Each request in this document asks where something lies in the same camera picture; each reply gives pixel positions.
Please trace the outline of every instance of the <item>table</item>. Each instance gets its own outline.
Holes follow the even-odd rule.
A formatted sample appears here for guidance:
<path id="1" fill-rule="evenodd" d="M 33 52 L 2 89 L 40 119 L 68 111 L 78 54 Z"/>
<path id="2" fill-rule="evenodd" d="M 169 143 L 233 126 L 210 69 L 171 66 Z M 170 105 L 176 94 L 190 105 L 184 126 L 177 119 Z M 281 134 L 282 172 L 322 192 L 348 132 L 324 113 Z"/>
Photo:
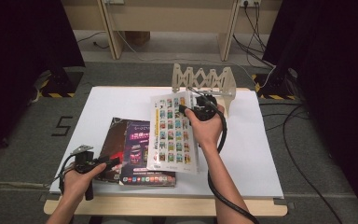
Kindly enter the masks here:
<path id="1" fill-rule="evenodd" d="M 172 88 L 94 87 L 62 163 L 73 149 L 82 144 L 94 146 L 95 155 L 99 155 L 112 117 L 149 120 L 149 97 L 171 92 Z M 221 157 L 233 181 L 252 214 L 284 216 L 287 207 L 279 204 L 283 202 L 283 193 L 255 92 L 237 90 L 229 111 L 227 140 Z M 206 174 L 206 161 L 200 150 L 200 174 L 177 173 L 175 188 L 135 188 L 94 182 L 94 199 L 83 201 L 76 214 L 215 216 L 214 198 L 207 185 Z M 50 192 L 60 193 L 58 181 L 52 184 Z M 57 204 L 58 201 L 47 200 L 45 212 L 51 214 Z"/>
<path id="2" fill-rule="evenodd" d="M 240 0 L 125 0 L 107 5 L 98 0 L 114 59 L 124 48 L 124 31 L 216 33 L 226 61 Z"/>

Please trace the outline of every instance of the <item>gray carpet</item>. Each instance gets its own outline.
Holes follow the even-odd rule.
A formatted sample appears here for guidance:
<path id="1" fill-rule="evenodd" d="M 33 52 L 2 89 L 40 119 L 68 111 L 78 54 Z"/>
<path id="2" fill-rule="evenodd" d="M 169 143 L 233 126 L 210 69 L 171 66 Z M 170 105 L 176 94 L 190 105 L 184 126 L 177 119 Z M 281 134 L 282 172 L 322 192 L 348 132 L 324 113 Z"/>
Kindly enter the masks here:
<path id="1" fill-rule="evenodd" d="M 196 70 L 224 66 L 191 64 Z M 87 63 L 86 68 L 71 68 L 85 74 L 73 98 L 40 98 L 30 105 L 7 137 L 8 147 L 0 148 L 0 223 L 43 223 L 43 184 L 51 182 L 71 138 L 82 108 L 92 86 L 171 86 L 173 64 L 170 63 Z M 231 66 L 237 87 L 254 89 L 253 82 L 238 66 Z M 249 68 L 249 73 L 266 73 L 264 69 Z M 299 101 L 263 100 L 260 103 L 299 103 Z M 261 105 L 263 115 L 287 114 L 292 105 Z M 358 223 L 358 201 L 351 187 L 329 157 L 317 127 L 305 108 L 286 125 L 290 152 L 305 176 L 331 203 L 344 223 Z M 62 116 L 65 129 L 56 128 Z M 283 123 L 286 116 L 265 117 L 266 129 Z M 305 181 L 291 161 L 283 142 L 282 126 L 267 131 L 282 190 L 289 204 L 285 217 L 261 217 L 261 223 L 337 223 L 331 211 Z M 6 182 L 21 182 L 12 187 Z M 76 223 L 88 223 L 89 217 L 76 217 Z"/>

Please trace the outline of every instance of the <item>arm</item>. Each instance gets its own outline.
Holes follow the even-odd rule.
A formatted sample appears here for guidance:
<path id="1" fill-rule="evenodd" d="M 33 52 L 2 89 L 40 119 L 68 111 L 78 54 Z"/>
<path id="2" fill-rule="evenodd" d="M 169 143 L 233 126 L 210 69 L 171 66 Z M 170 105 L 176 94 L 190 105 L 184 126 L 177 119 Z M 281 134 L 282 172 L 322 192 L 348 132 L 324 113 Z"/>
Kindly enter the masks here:
<path id="1" fill-rule="evenodd" d="M 78 205 L 83 200 L 84 193 L 89 187 L 92 178 L 102 172 L 106 163 L 102 163 L 86 174 L 80 174 L 75 170 L 69 171 L 64 179 L 64 194 L 57 208 L 51 214 L 47 224 L 67 224 L 71 220 Z"/>
<path id="2" fill-rule="evenodd" d="M 224 107 L 221 105 L 217 107 L 222 113 L 224 112 Z M 218 115 L 215 115 L 212 119 L 199 121 L 190 109 L 186 109 L 185 113 L 191 121 L 194 137 L 202 148 L 215 188 L 229 201 L 248 211 L 243 198 L 238 192 L 225 164 L 217 152 L 217 142 L 222 132 L 221 119 Z M 220 202 L 217 198 L 215 198 L 215 206 L 219 224 L 253 223 L 248 218 Z"/>

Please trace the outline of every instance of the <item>colorful booklet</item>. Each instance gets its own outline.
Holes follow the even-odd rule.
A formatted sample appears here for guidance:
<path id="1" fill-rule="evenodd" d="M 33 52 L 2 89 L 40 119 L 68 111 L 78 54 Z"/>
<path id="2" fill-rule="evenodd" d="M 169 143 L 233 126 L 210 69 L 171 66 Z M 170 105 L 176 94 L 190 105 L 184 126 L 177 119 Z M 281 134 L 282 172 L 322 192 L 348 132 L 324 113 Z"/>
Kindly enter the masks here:
<path id="1" fill-rule="evenodd" d="M 149 171 L 149 121 L 128 120 L 120 185 L 174 187 L 175 172 Z"/>
<path id="2" fill-rule="evenodd" d="M 191 91 L 151 98 L 150 142 L 147 169 L 196 174 L 199 153 L 189 119 L 179 105 L 192 107 Z"/>

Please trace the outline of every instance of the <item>white tabletop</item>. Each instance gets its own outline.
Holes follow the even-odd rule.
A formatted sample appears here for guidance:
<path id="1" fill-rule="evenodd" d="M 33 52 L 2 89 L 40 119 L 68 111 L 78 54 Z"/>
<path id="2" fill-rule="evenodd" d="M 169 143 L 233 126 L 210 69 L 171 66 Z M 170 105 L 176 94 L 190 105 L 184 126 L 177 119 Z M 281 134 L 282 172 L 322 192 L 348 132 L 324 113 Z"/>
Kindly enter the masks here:
<path id="1" fill-rule="evenodd" d="M 94 147 L 94 158 L 99 156 L 112 117 L 150 120 L 150 96 L 168 93 L 172 93 L 172 88 L 92 88 L 57 173 L 63 161 L 80 145 Z M 254 91 L 237 90 L 229 109 L 227 129 L 227 139 L 220 155 L 240 194 L 244 198 L 283 198 Z M 119 186 L 94 181 L 94 194 L 211 197 L 207 165 L 201 149 L 199 154 L 200 173 L 177 173 L 175 188 Z M 52 184 L 50 192 L 60 192 L 58 181 Z"/>

